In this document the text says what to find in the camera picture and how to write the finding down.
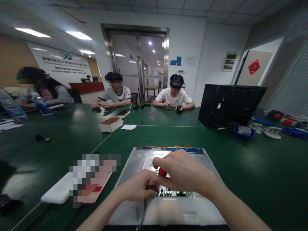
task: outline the black computer case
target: black computer case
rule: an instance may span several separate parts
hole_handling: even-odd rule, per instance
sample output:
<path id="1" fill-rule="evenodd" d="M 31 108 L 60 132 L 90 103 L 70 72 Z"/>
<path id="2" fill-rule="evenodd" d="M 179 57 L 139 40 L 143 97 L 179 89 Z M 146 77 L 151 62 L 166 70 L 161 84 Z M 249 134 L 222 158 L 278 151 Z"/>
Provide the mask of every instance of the black computer case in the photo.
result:
<path id="1" fill-rule="evenodd" d="M 199 112 L 205 127 L 247 126 L 267 87 L 206 84 Z"/>

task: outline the fluorescent light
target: fluorescent light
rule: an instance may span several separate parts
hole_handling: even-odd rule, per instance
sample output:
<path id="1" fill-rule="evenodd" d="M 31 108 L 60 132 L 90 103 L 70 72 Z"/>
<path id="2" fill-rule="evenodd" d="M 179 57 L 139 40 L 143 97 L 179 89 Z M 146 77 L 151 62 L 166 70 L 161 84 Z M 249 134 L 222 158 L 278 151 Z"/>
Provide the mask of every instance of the fluorescent light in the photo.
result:
<path id="1" fill-rule="evenodd" d="M 86 53 L 88 55 L 95 55 L 95 53 L 93 53 L 92 51 L 82 51 L 80 50 L 81 53 Z"/>
<path id="2" fill-rule="evenodd" d="M 23 28 L 15 28 L 16 30 L 20 30 L 20 31 L 23 31 L 23 32 L 26 32 L 28 34 L 31 34 L 31 35 L 34 35 L 34 36 L 37 36 L 37 37 L 45 37 L 45 38 L 51 38 L 50 36 L 48 35 L 44 35 L 44 34 L 41 34 L 35 30 L 31 30 L 31 29 L 23 29 Z"/>
<path id="3" fill-rule="evenodd" d="M 48 50 L 44 50 L 44 49 L 41 49 L 41 48 L 32 48 L 32 50 L 48 51 Z"/>
<path id="4" fill-rule="evenodd" d="M 89 36 L 81 33 L 81 32 L 73 32 L 73 31 L 66 31 L 66 33 L 75 36 L 76 38 L 82 39 L 82 40 L 92 40 Z"/>

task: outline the open cardboard box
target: open cardboard box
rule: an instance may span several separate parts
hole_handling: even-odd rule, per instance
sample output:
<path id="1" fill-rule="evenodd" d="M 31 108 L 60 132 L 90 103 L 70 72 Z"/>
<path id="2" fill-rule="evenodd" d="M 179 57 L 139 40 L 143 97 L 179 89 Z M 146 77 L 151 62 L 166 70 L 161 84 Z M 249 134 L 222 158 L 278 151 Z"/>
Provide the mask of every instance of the open cardboard box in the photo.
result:
<path id="1" fill-rule="evenodd" d="M 121 118 L 109 118 L 99 124 L 100 130 L 102 132 L 112 133 L 117 130 L 119 127 L 123 125 L 123 121 Z"/>

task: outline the red reception desk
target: red reception desk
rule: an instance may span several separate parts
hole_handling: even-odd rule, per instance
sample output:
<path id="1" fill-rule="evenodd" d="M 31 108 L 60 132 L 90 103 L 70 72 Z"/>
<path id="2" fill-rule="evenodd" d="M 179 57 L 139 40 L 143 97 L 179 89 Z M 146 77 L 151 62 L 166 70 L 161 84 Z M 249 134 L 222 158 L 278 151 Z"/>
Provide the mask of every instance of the red reception desk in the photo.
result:
<path id="1" fill-rule="evenodd" d="M 102 82 L 69 83 L 69 84 L 71 88 L 79 90 L 80 94 L 105 90 Z"/>

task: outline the green tabletop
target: green tabletop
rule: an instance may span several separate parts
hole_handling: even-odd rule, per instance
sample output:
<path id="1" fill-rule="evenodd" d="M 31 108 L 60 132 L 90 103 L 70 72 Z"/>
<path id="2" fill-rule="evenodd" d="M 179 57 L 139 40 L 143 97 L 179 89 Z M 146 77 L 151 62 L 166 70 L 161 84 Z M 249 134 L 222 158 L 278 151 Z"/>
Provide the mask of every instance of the green tabletop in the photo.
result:
<path id="1" fill-rule="evenodd" d="M 253 209 L 273 230 L 303 230 L 307 221 L 307 141 L 281 134 L 274 140 L 257 134 L 249 142 L 229 130 L 207 129 L 198 121 L 199 109 L 177 114 L 173 108 L 145 107 L 131 110 L 124 123 L 134 130 L 100 132 L 98 124 L 125 107 L 95 113 L 89 105 L 70 105 L 55 118 L 30 115 L 25 125 L 0 136 L 1 161 L 8 172 L 1 175 L 2 193 L 24 201 L 11 215 L 0 218 L 3 230 L 64 230 L 77 209 L 70 198 L 63 205 L 40 203 L 40 197 L 68 172 L 81 154 L 121 154 L 121 166 L 113 173 L 98 202 L 84 207 L 68 230 L 75 230 L 113 189 L 134 146 L 183 146 L 205 148 L 227 187 Z M 34 135 L 49 137 L 36 142 Z M 109 227 L 106 230 L 136 230 L 136 227 Z M 159 230 L 144 226 L 144 230 Z M 227 226 L 177 226 L 179 230 L 228 230 Z"/>

